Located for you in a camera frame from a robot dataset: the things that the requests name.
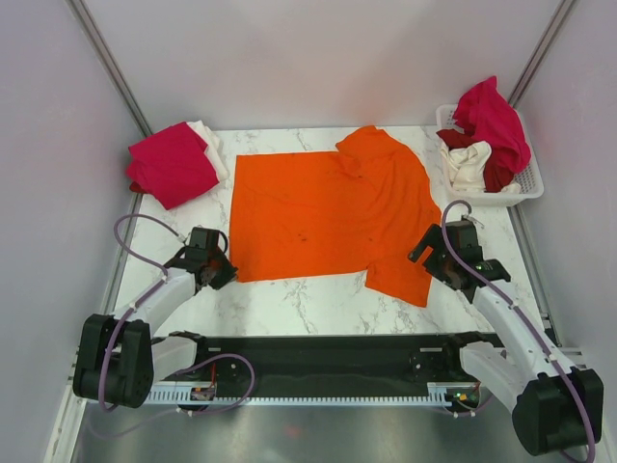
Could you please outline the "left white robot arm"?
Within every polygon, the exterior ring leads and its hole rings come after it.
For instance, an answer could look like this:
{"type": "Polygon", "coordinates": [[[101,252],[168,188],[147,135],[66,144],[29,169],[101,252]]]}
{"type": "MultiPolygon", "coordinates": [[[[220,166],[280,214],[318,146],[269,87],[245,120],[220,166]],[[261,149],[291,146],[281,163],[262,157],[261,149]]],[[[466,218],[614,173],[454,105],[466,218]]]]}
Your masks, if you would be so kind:
{"type": "Polygon", "coordinates": [[[178,373],[201,379],[211,356],[201,337],[176,332],[155,336],[183,304],[204,288],[219,290],[237,278],[228,257],[228,238],[218,230],[195,227],[188,243],[163,265],[162,276],[135,301],[109,315],[93,314],[82,327],[72,391],[96,400],[105,411],[138,408],[153,384],[178,373]]]}

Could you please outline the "orange t shirt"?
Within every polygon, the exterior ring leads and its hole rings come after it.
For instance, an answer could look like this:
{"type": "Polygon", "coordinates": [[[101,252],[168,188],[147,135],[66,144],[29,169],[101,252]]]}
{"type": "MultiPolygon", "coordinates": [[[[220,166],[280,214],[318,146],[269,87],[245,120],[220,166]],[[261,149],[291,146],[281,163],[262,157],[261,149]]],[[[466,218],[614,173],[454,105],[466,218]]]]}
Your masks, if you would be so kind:
{"type": "Polygon", "coordinates": [[[238,156],[229,256],[242,283],[364,272],[424,307],[431,278],[408,254],[440,217],[418,155],[365,126],[334,150],[238,156]]]}

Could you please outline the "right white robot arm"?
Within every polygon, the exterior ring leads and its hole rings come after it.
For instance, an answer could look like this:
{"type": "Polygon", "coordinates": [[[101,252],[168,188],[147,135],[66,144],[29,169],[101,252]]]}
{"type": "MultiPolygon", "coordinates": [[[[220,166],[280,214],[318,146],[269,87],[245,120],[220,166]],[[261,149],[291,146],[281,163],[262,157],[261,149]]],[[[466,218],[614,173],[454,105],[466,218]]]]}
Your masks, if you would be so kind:
{"type": "Polygon", "coordinates": [[[602,438],[604,383],[579,368],[517,300],[511,276],[485,259],[468,218],[431,225],[409,254],[427,273],[462,293],[491,324],[502,348],[468,333],[442,354],[443,372],[478,380],[511,414],[515,433],[532,455],[587,448],[597,457],[602,438]]]}

